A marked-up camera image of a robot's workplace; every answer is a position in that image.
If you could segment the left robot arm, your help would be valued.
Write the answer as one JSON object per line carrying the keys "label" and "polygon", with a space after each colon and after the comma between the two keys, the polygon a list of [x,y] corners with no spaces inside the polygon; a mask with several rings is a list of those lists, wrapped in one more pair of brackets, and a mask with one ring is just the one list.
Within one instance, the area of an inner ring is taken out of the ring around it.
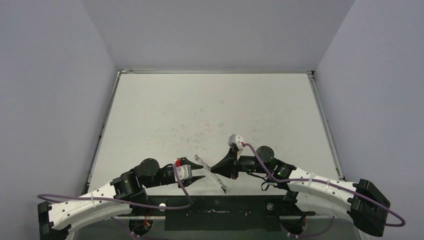
{"label": "left robot arm", "polygon": [[[183,210],[193,204],[187,186],[203,176],[194,170],[203,169],[186,157],[160,167],[154,158],[146,158],[139,165],[119,177],[82,196],[70,197],[39,194],[44,201],[37,206],[39,238],[65,240],[69,234],[90,224],[119,215],[144,215],[148,210]],[[188,204],[170,206],[164,201],[150,203],[147,188],[177,184],[187,197]]]}

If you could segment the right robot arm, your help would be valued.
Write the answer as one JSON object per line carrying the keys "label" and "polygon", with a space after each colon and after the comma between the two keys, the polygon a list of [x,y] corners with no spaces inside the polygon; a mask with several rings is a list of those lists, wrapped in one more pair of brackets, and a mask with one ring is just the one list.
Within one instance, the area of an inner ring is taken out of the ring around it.
{"label": "right robot arm", "polygon": [[240,172],[265,174],[268,185],[285,190],[282,207],[290,215],[298,211],[345,219],[360,231],[382,237],[387,225],[390,201],[370,181],[358,183],[329,179],[285,163],[268,146],[261,146],[252,156],[241,154],[237,146],[211,172],[237,179]]}

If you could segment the large metal key ring plate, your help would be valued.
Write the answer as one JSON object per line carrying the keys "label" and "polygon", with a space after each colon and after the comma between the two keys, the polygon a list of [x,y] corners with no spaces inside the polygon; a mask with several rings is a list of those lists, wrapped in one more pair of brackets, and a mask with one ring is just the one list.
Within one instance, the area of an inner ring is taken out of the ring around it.
{"label": "large metal key ring plate", "polygon": [[228,186],[224,184],[224,182],[218,177],[217,174],[212,173],[211,167],[202,158],[200,158],[197,154],[194,155],[194,159],[200,165],[202,165],[207,170],[207,172],[211,175],[211,177],[220,185],[220,188],[222,189],[224,194],[227,194]]}

